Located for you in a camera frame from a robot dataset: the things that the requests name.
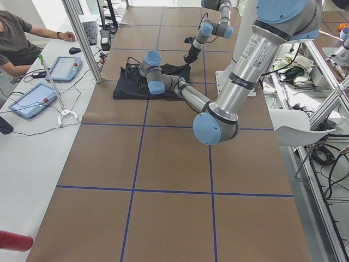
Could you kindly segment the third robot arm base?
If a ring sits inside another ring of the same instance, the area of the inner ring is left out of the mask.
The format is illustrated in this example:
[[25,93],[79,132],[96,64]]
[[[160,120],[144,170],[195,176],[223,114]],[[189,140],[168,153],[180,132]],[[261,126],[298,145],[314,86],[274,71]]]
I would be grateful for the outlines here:
[[348,67],[348,27],[340,31],[343,43],[340,47],[323,47],[322,51],[334,66]]

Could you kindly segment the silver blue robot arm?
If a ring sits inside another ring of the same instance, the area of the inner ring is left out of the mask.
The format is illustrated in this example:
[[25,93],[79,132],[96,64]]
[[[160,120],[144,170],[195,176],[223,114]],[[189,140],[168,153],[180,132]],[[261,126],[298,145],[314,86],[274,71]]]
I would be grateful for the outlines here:
[[238,111],[277,48],[318,37],[321,5],[321,1],[247,1],[233,61],[224,73],[225,83],[216,100],[180,76],[163,74],[161,56],[155,50],[145,54],[139,74],[146,78],[151,94],[172,91],[197,112],[193,130],[199,142],[215,145],[231,140],[239,132]]
[[230,26],[231,1],[201,1],[201,7],[218,11],[220,13],[220,18],[219,22],[215,23],[203,16],[198,27],[197,35],[185,39],[185,43],[191,44],[188,54],[184,56],[184,61],[187,65],[198,59],[204,44],[211,35],[229,39],[233,34],[233,28]]

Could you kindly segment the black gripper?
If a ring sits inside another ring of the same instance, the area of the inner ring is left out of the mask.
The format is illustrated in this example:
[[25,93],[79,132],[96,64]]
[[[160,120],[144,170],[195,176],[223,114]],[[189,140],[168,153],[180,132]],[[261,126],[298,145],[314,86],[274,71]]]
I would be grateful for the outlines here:
[[193,45],[190,47],[187,55],[184,56],[184,61],[186,64],[191,64],[198,59],[198,56],[201,52],[201,49],[194,47]]

